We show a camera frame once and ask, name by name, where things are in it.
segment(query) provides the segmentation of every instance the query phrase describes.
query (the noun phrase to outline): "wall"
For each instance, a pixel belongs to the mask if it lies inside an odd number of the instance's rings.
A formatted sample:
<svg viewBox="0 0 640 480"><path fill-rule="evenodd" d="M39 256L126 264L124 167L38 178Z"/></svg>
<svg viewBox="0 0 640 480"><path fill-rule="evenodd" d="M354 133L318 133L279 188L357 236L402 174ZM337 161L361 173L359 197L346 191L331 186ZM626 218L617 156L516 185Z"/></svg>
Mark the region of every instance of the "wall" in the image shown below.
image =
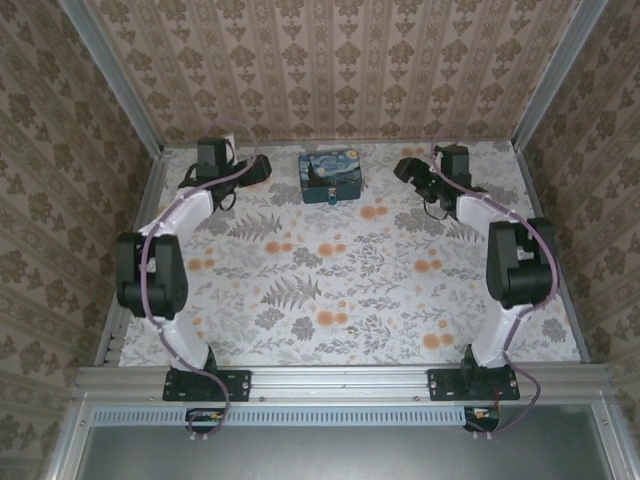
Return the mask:
<svg viewBox="0 0 640 480"><path fill-rule="evenodd" d="M640 2L611 0L525 155L594 360L640 432Z"/></svg>
<svg viewBox="0 0 640 480"><path fill-rule="evenodd" d="M89 4L182 143L216 118L263 140L509 137L578 0Z"/></svg>
<svg viewBox="0 0 640 480"><path fill-rule="evenodd" d="M36 478L150 159L54 2L0 2L0 478Z"/></svg>

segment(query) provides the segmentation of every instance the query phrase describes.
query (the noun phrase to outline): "floral tablecloth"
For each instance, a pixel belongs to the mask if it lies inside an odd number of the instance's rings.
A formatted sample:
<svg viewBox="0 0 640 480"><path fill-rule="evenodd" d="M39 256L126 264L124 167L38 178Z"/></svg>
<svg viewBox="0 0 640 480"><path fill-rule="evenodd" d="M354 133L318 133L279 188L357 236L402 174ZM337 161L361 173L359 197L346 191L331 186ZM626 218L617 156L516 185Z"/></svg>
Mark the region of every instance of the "floral tablecloth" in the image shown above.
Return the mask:
<svg viewBox="0 0 640 480"><path fill-rule="evenodd" d="M452 219L425 215L393 175L426 145L349 144L365 185L359 200L302 202L297 158L309 147L264 147L263 184L238 191L182 246L189 300L182 312L222 365L363 365L457 362L487 315L485 241ZM467 145L475 185L532 214L509 142ZM318 145L317 150L337 149ZM246 158L250 149L240 149ZM196 149L165 153L167 206ZM437 207L434 216L441 215ZM521 328L513 358L579 360L561 300ZM121 365L168 365L156 333L131 319Z"/></svg>

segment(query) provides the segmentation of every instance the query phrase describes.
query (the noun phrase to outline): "perforated metal strip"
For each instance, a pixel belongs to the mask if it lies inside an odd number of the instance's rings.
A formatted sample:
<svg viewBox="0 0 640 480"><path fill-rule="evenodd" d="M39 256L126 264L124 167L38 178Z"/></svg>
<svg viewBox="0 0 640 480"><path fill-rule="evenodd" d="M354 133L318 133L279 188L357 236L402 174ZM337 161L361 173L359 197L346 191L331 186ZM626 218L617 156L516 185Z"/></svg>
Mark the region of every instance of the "perforated metal strip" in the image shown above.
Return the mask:
<svg viewBox="0 0 640 480"><path fill-rule="evenodd" d="M185 407L97 407L91 426L184 426ZM463 407L241 407L228 426L417 426L464 425ZM194 426L211 425L194 422Z"/></svg>

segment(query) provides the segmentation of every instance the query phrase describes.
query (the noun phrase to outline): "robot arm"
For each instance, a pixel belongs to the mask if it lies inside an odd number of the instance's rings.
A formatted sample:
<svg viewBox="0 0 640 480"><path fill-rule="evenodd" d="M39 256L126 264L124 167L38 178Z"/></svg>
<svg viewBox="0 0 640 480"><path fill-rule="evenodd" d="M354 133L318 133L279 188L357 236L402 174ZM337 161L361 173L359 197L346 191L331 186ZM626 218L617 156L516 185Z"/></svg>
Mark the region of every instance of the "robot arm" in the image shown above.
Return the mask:
<svg viewBox="0 0 640 480"><path fill-rule="evenodd" d="M234 145L228 138L204 138L198 141L198 162L189 168L180 184L176 199L183 198L190 190L187 187L203 185L216 178L224 178L240 171L246 162L234 163ZM269 160L259 155L254 165L239 178L220 183L210 189L201 190L184 198L172 212L168 221L162 222L159 215L138 232L123 233L117 241L117 298L120 305L128 308L136 317L145 317L142 308L140 286L140 260L142 245L159 224L151 243L147 265L147 294L154 319L159 322L159 332L170 343L179 357L196 369L213 373L215 358L209 346L198 337L190 318L179 315L188 296L181 243L209 218L218 208L228 209L235 203L235 188L253 185L266 180L271 174ZM224 207L222 201L233 196L231 205ZM176 361L172 366L184 370Z"/></svg>
<svg viewBox="0 0 640 480"><path fill-rule="evenodd" d="M446 177L471 191L483 192L471 186L466 147L451 145L436 148L436 152ZM468 349L467 360L478 368L505 367L503 350L518 313L542 301L551 290L549 259L523 225L497 212L485 200L452 187L421 160L402 159L394 172L403 182L411 182L426 202L439 201L452 218L469 225L487 240L486 281L494 302L480 335ZM548 220L533 218L527 222L548 245L553 245Z"/></svg>

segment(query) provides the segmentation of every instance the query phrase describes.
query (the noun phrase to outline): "starry night tin box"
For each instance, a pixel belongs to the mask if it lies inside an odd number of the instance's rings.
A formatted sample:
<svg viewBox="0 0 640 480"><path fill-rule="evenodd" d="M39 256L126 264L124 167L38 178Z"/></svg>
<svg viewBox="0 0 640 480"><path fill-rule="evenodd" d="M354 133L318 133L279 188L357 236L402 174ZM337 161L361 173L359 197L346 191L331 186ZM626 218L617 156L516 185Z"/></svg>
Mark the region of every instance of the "starry night tin box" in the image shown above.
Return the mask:
<svg viewBox="0 0 640 480"><path fill-rule="evenodd" d="M335 205L360 198L362 170L355 150L305 153L298 165L304 203Z"/></svg>

